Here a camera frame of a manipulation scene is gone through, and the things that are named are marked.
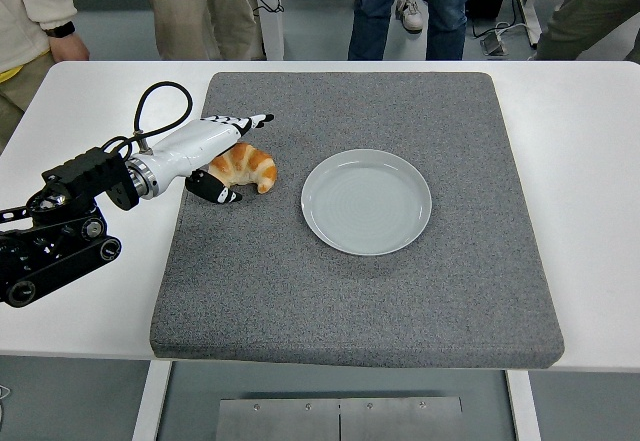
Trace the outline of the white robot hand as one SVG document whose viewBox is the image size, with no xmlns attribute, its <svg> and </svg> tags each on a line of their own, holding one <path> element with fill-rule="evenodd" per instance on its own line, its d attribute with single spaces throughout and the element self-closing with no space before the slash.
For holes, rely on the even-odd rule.
<svg viewBox="0 0 640 441">
<path fill-rule="evenodd" d="M 151 199 L 162 194 L 174 178 L 183 177 L 187 190 L 204 200 L 216 204 L 241 200 L 241 195 L 204 167 L 231 149 L 248 131 L 273 119 L 271 114 L 258 114 L 244 118 L 212 116 L 188 122 L 156 144 L 152 155 L 137 156 L 147 168 L 143 176 L 148 189 L 145 197 Z"/>
</svg>

